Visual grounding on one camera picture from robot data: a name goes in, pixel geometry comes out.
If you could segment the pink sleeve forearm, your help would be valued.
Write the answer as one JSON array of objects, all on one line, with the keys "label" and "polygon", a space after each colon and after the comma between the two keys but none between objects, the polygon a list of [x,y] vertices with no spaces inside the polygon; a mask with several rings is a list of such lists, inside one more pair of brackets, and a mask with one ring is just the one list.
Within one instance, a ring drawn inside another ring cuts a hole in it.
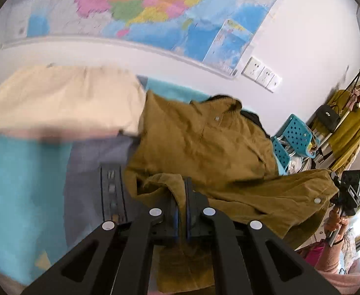
[{"label": "pink sleeve forearm", "polygon": [[343,237],[333,246],[321,240],[298,251],[303,259],[320,273],[340,294],[355,294],[360,289],[360,273],[340,274],[339,257],[343,246]]}]

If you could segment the person's right hand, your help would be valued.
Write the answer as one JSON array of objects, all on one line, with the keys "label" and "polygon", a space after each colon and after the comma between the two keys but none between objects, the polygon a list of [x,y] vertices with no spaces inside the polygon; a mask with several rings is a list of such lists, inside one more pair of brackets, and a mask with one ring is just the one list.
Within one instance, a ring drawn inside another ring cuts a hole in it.
[{"label": "person's right hand", "polygon": [[334,232],[337,232],[335,243],[339,242],[346,233],[349,225],[349,218],[347,216],[340,216],[340,208],[334,206],[330,212],[329,217],[325,221],[324,232],[325,236],[329,237]]}]

